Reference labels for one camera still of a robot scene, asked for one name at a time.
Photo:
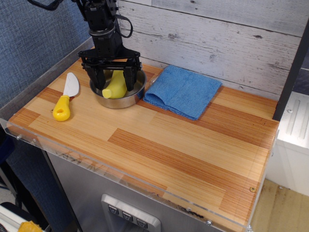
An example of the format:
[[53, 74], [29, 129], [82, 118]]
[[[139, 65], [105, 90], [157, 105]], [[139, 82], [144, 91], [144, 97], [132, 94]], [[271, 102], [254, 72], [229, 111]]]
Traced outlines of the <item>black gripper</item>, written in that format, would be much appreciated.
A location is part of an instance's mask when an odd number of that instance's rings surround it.
[[124, 47], [118, 32], [90, 31], [94, 48], [80, 51], [82, 66], [96, 88], [104, 88], [104, 70], [124, 70], [127, 91], [132, 91], [141, 70], [140, 53]]

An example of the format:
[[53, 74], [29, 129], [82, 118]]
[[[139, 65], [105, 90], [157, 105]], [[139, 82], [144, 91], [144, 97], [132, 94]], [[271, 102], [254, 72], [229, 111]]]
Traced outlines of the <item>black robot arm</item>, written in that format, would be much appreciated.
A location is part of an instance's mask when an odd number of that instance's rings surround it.
[[102, 90], [106, 83], [105, 70], [123, 71], [126, 88], [131, 91], [141, 70], [140, 53], [124, 47], [122, 38], [129, 38], [121, 33], [118, 21], [130, 20], [117, 14], [115, 0], [78, 0], [78, 8], [88, 23], [89, 34], [94, 48], [81, 51], [82, 67], [97, 89]]

